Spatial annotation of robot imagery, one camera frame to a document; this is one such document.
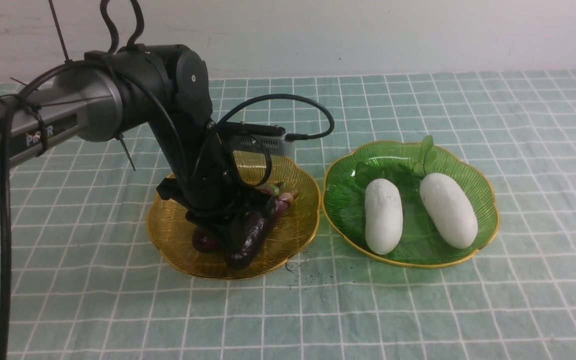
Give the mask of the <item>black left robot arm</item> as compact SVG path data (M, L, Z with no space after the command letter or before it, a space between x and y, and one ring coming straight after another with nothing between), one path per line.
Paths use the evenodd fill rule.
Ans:
M247 216L274 216L274 198L241 178L212 115L206 64L182 45L92 51L0 98L2 260L12 259L12 168L73 137L106 142L144 124L175 177L160 185L164 197L183 205L188 221L222 244L240 244Z

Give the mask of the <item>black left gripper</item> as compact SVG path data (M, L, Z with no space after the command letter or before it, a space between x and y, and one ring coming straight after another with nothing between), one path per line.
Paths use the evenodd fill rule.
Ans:
M261 248L261 215L274 213L274 194L246 182L234 160L199 160L157 186L163 201L185 207L201 239L222 244L226 261L251 261Z

